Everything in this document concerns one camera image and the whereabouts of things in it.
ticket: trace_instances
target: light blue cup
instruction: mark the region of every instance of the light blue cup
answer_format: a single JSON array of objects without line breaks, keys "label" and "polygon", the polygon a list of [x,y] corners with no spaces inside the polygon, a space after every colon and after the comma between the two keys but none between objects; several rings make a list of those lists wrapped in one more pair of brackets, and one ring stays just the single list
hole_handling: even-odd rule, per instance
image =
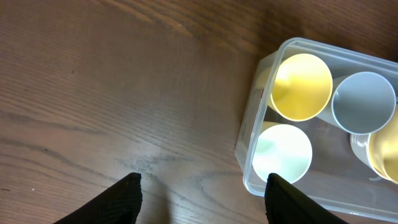
[{"label": "light blue cup", "polygon": [[386,78],[359,72],[333,79],[331,99],[317,117],[351,134],[371,134],[391,120],[396,101]]}]

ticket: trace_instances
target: wooden table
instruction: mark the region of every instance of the wooden table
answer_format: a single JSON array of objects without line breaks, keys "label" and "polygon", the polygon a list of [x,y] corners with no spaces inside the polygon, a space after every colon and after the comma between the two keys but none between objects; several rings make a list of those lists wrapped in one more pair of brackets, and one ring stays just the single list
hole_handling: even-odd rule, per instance
[{"label": "wooden table", "polygon": [[398,60],[397,7],[0,1],[0,223],[52,223],[130,172],[138,223],[267,223],[234,156],[259,59],[301,36]]}]

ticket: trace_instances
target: wood grain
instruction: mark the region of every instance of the wood grain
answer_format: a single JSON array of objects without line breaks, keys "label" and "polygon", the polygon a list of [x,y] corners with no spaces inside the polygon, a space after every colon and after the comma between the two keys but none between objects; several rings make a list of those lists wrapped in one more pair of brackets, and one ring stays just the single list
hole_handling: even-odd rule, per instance
[{"label": "wood grain", "polygon": [[138,223],[266,223],[234,157],[258,60],[300,36],[396,61],[397,6],[0,1],[0,223],[52,223],[130,172]]}]

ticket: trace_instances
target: plastic container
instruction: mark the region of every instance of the plastic container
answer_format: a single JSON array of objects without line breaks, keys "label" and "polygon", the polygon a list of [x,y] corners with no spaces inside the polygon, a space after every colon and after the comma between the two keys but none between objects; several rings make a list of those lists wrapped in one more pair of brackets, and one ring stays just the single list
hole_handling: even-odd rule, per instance
[{"label": "plastic container", "polygon": [[[252,159],[263,121],[292,124],[309,137],[313,159],[308,172],[293,185],[326,209],[398,223],[398,185],[381,179],[352,152],[349,134],[318,118],[288,121],[268,108],[268,102],[281,63],[295,54],[320,57],[333,78],[358,72],[376,72],[398,90],[398,63],[342,49],[312,40],[293,38],[278,51],[259,62],[248,104],[239,130],[235,155],[243,171],[247,190],[264,196],[266,183],[252,167]],[[266,84],[259,85],[258,79]]]}]

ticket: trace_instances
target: cup rim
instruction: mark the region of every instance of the cup rim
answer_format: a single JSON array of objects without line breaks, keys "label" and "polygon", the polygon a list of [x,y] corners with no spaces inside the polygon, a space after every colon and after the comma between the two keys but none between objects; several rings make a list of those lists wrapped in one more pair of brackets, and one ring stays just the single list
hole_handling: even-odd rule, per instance
[{"label": "cup rim", "polygon": [[340,88],[340,86],[341,86],[342,84],[344,84],[344,82],[345,82],[346,80],[351,79],[351,78],[353,78],[353,77],[355,77],[355,76],[358,76],[358,75],[362,75],[362,74],[364,74],[364,73],[370,73],[370,74],[376,75],[376,76],[378,76],[378,77],[381,77],[381,78],[387,83],[387,85],[388,85],[389,88],[392,90],[392,92],[394,93],[394,94],[393,94],[393,95],[394,95],[394,105],[396,105],[396,103],[397,103],[397,97],[396,97],[396,94],[395,94],[395,91],[394,91],[394,87],[392,87],[391,83],[390,83],[390,82],[388,81],[388,79],[386,79],[384,76],[382,76],[382,75],[380,75],[380,74],[378,74],[378,73],[376,73],[376,72],[367,72],[367,71],[364,71],[364,72],[357,72],[357,73],[354,73],[354,74],[348,76],[347,78],[345,78],[345,79],[336,87],[336,90],[334,91],[333,96],[331,96],[331,113],[333,114],[333,119],[336,121],[336,123],[338,124],[338,126],[339,126],[341,129],[343,129],[344,131],[346,131],[346,132],[348,132],[348,133],[350,133],[350,134],[358,134],[358,135],[361,135],[361,134],[362,134],[362,135],[364,135],[364,134],[372,134],[372,133],[375,133],[375,132],[377,132],[377,131],[380,131],[386,124],[388,124],[388,122],[391,121],[392,117],[394,116],[395,110],[396,110],[396,107],[394,106],[394,108],[392,109],[392,113],[390,114],[389,119],[388,119],[382,126],[380,126],[378,129],[373,130],[373,131],[370,131],[370,132],[367,132],[367,133],[356,133],[356,132],[353,132],[353,131],[348,130],[346,127],[344,127],[343,125],[341,125],[341,123],[338,121],[338,119],[337,119],[337,117],[336,117],[336,114],[335,114],[335,97],[336,97],[336,92],[338,91],[338,89]]},{"label": "cup rim", "polygon": [[313,57],[319,59],[319,61],[320,61],[322,64],[324,64],[324,66],[326,67],[327,72],[328,72],[328,74],[329,74],[328,77],[330,78],[330,91],[329,91],[329,97],[328,97],[328,99],[326,100],[325,104],[319,109],[319,111],[317,111],[317,112],[316,112],[314,115],[312,115],[312,116],[309,116],[309,117],[304,118],[304,119],[292,119],[292,118],[287,117],[287,116],[284,115],[283,113],[281,113],[281,112],[279,111],[278,107],[276,107],[276,104],[275,104],[275,101],[274,101],[274,97],[272,97],[272,91],[271,91],[270,98],[271,98],[271,103],[272,103],[273,107],[275,108],[276,112],[278,112],[278,114],[280,114],[280,115],[281,115],[282,117],[284,117],[285,119],[290,120],[290,121],[308,121],[309,119],[312,119],[312,118],[316,117],[318,114],[320,114],[320,113],[323,111],[323,109],[325,109],[325,107],[327,106],[327,104],[329,103],[330,98],[331,98],[331,94],[332,94],[332,91],[333,91],[333,77],[331,76],[331,72],[330,72],[329,66],[328,66],[320,57],[318,57],[318,56],[316,56],[316,55],[314,55],[314,54],[308,54],[308,53],[295,54],[295,55],[290,56],[289,58],[285,59],[285,60],[278,66],[278,69],[276,70],[276,75],[278,75],[278,71],[279,71],[280,66],[282,66],[282,65],[286,62],[286,60],[288,60],[288,59],[290,59],[290,58],[292,58],[292,57],[294,57],[294,56],[296,56],[296,55],[311,55],[311,56],[313,56]]}]

